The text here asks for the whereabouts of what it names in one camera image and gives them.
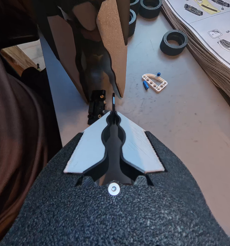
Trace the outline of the grey desk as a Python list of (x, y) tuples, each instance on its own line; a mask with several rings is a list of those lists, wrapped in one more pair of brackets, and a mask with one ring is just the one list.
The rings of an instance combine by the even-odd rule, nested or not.
[[(230, 106), (187, 48), (160, 50), (172, 27), (163, 13), (141, 16), (128, 40), (126, 86), (116, 110), (150, 131), (187, 166), (218, 223), (230, 234)], [(160, 92), (145, 90), (142, 75), (161, 73)]]

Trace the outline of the open instruction booklet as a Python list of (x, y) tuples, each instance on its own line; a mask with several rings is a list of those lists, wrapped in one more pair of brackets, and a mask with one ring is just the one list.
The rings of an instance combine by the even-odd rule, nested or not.
[(230, 1), (165, 0), (161, 9), (230, 106)]

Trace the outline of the black printed tile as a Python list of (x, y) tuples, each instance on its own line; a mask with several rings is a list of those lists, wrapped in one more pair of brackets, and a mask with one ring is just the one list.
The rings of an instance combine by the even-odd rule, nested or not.
[(112, 115), (113, 115), (113, 125), (116, 123), (115, 119), (115, 93), (112, 93)]

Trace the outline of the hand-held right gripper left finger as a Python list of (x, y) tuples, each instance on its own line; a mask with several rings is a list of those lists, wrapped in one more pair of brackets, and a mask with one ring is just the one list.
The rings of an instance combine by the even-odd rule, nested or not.
[(108, 170), (109, 157), (107, 141), (113, 113), (107, 112), (82, 133), (64, 169), (64, 173), (90, 176), (94, 181), (100, 179)]

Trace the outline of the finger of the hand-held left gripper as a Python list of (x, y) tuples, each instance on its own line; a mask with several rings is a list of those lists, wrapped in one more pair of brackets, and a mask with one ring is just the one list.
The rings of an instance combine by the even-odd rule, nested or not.
[(76, 65), (76, 46), (73, 30), (70, 24), (62, 17), (55, 15), (47, 17), (52, 32), (59, 60), (74, 86), (88, 103), (88, 95), (85, 94), (80, 82), (80, 72)]
[(111, 69), (115, 75), (115, 85), (120, 97), (123, 98), (126, 85), (128, 47), (124, 43), (116, 0), (102, 2), (96, 24), (103, 45), (110, 55)]

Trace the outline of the white curved frame brick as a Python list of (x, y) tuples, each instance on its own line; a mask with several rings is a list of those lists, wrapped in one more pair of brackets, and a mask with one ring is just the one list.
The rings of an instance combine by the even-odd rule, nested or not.
[[(152, 79), (155, 79), (160, 84), (158, 85)], [(142, 80), (145, 80), (148, 83), (149, 88), (152, 88), (157, 93), (163, 90), (168, 84), (168, 82), (164, 80), (161, 76), (157, 77), (157, 75), (155, 74), (144, 74), (142, 75)]]

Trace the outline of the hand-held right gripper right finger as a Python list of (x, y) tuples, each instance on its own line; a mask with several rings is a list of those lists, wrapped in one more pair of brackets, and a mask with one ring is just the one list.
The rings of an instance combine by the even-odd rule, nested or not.
[(125, 176), (135, 182), (138, 176), (165, 171), (143, 128), (117, 111), (116, 125), (121, 141), (120, 169)]

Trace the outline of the black brick plate assembly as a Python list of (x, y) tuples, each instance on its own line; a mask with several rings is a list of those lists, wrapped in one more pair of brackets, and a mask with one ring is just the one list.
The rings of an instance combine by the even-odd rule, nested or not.
[(91, 94), (88, 110), (88, 125), (92, 125), (105, 114), (106, 91), (94, 90)]

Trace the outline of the person's brown shirt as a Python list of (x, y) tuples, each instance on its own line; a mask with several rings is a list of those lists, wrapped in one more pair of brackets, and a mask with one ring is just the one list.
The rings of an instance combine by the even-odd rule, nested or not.
[(36, 95), (4, 65), (0, 56), (0, 241), (35, 179), (55, 155), (48, 148)]

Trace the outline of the person's black pants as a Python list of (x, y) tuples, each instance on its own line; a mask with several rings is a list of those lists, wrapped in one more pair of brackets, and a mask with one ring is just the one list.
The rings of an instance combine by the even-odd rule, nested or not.
[(34, 67), (27, 68), (21, 75), (22, 82), (36, 95), (43, 113), (46, 140), (50, 152), (56, 154), (61, 148), (55, 108), (46, 69), (42, 71)]

